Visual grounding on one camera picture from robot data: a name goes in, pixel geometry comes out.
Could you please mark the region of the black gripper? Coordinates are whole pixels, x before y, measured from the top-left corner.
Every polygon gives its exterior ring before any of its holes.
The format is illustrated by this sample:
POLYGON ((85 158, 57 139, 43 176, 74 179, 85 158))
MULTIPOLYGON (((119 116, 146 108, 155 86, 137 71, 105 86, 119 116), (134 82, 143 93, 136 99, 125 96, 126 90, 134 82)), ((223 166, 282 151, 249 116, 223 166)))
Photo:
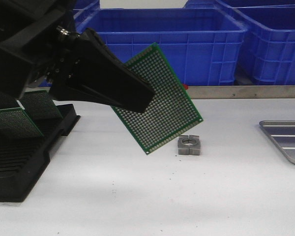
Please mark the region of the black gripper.
POLYGON ((0 92, 23 97, 52 80, 59 101, 91 101, 143 113, 155 93, 87 28, 75 41, 69 77, 61 64, 74 37, 74 0, 0 0, 0 92))

